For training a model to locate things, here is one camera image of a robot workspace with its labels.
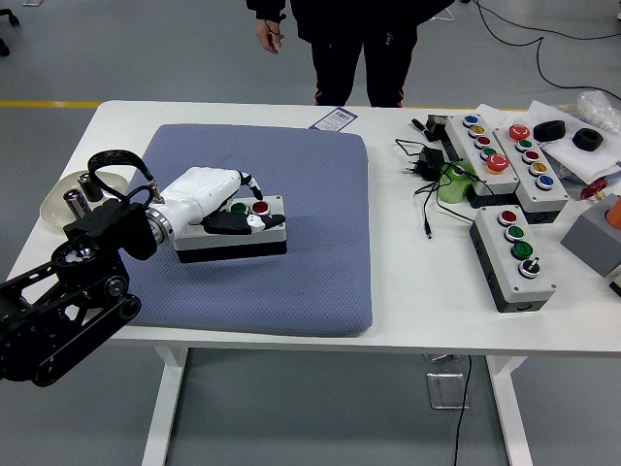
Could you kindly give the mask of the person's right hand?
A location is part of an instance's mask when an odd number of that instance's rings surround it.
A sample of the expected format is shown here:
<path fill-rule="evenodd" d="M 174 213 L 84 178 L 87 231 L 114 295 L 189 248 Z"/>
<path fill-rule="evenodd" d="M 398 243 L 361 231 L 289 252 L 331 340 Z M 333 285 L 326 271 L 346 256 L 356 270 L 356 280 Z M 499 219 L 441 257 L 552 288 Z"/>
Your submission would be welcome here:
<path fill-rule="evenodd" d="M 280 32 L 280 24 L 267 19 L 257 19 L 255 35 L 261 47 L 272 54 L 279 54 L 283 35 Z"/>

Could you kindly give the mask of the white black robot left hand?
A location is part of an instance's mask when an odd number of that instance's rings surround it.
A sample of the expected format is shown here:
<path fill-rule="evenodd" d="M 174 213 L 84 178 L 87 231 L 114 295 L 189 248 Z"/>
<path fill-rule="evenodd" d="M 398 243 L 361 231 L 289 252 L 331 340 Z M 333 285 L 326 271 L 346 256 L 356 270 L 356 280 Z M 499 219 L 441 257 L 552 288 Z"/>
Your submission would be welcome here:
<path fill-rule="evenodd" d="M 192 167 L 162 192 L 163 202 L 149 206 L 150 218 L 163 227 L 163 237 L 174 241 L 183 229 L 200 225 L 209 234 L 251 235 L 280 226 L 285 216 L 224 212 L 222 208 L 246 185 L 256 200 L 261 189 L 250 174 L 228 169 Z"/>

